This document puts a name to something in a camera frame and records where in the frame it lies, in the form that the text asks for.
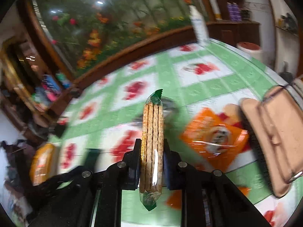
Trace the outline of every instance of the white bottle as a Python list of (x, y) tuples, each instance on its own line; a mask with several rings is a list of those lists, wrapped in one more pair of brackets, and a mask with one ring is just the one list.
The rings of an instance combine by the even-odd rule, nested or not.
[(204, 17), (199, 13), (195, 6), (190, 5), (190, 20), (194, 28), (198, 44), (205, 47), (209, 43), (209, 33)]

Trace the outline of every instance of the red lid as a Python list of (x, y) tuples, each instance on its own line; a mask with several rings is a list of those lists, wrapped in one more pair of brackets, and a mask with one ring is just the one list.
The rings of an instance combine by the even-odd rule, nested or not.
[(248, 42), (240, 42), (238, 45), (242, 48), (248, 49), (248, 50), (260, 50), (261, 47), (253, 44), (253, 43), (248, 43)]

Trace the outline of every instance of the white container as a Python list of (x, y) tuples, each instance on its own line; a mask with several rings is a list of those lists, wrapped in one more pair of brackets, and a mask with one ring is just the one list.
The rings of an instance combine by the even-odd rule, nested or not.
[(263, 50), (260, 46), (252, 43), (240, 42), (237, 44), (237, 48), (264, 64)]
[(209, 33), (202, 14), (196, 9), (195, 6), (190, 5), (190, 20), (194, 28), (198, 44), (205, 47), (209, 43)]

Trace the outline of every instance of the table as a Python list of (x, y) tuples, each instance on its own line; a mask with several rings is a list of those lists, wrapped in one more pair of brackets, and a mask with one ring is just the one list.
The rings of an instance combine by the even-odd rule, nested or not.
[[(190, 44), (151, 55), (110, 73), (88, 87), (79, 99), (72, 100), (63, 113), (69, 120), (63, 137), (49, 140), (61, 146), (58, 171), (64, 173), (81, 165), (86, 148), (101, 149), (98, 171), (121, 160), (121, 151), (131, 150), (129, 145), (141, 137), (141, 127), (132, 121), (142, 114), (146, 98), (160, 88), (163, 96), (174, 100), (178, 108), (165, 130), (170, 148), (179, 152), (184, 161), (207, 167), (178, 138), (185, 125), (203, 107), (220, 114), (226, 104), (238, 104), (242, 97), (260, 100), (277, 84), (286, 82), (258, 60), (216, 40), (205, 48)], [(65, 149), (72, 143), (76, 144), (75, 156), (69, 161)], [(276, 199), (266, 186), (250, 147), (236, 157), (226, 175), (237, 186), (251, 189), (247, 197), (263, 215), (274, 211), (271, 221), (275, 227), (287, 222), (303, 197), (301, 177), (286, 196)], [(122, 226), (179, 226), (180, 210), (166, 204), (171, 194), (164, 187), (157, 207), (148, 212), (138, 191), (123, 191)]]

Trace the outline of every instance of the orange package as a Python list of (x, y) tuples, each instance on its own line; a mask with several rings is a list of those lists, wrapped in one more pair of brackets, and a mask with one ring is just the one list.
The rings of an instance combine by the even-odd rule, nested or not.
[(36, 151), (29, 172), (34, 186), (57, 174), (59, 151), (60, 149), (52, 143), (46, 143)]
[(242, 151), (247, 139), (246, 130), (222, 122), (209, 108), (203, 108), (181, 135), (181, 140), (223, 172)]

